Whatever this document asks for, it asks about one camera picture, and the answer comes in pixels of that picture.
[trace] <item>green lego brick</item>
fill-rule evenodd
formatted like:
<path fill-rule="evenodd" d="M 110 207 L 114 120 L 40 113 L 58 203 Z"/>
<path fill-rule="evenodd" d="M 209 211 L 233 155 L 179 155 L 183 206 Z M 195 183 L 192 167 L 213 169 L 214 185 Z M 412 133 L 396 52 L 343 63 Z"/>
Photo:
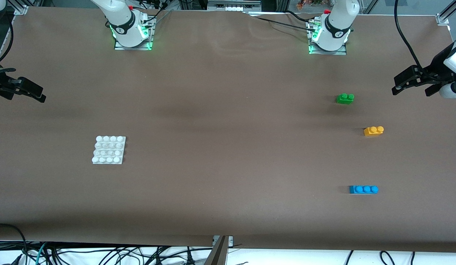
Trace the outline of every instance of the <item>green lego brick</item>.
<path fill-rule="evenodd" d="M 349 94 L 347 95 L 346 93 L 342 93 L 340 95 L 338 95 L 338 97 L 336 98 L 336 103 L 337 104 L 351 104 L 352 102 L 354 102 L 354 94 Z"/>

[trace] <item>white lego baseplate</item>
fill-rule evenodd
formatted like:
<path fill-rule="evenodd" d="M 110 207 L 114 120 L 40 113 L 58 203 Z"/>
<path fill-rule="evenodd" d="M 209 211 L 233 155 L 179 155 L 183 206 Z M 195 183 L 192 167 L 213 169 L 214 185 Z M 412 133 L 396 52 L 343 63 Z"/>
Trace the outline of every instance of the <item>white lego baseplate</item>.
<path fill-rule="evenodd" d="M 98 136 L 94 147 L 92 164 L 122 164 L 124 159 L 125 136 Z"/>

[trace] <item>yellow lego stud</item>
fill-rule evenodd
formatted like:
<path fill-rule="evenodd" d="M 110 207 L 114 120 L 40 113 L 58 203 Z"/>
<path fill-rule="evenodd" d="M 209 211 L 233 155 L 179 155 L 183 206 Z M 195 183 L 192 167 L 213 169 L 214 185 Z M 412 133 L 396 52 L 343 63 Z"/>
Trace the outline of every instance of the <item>yellow lego stud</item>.
<path fill-rule="evenodd" d="M 382 126 L 378 126 L 378 127 L 375 127 L 375 126 L 372 126 L 372 127 L 367 127 L 365 130 L 364 130 L 364 135 L 367 136 L 367 137 L 371 137 L 371 136 L 379 136 L 381 134 L 383 134 L 383 127 Z"/>

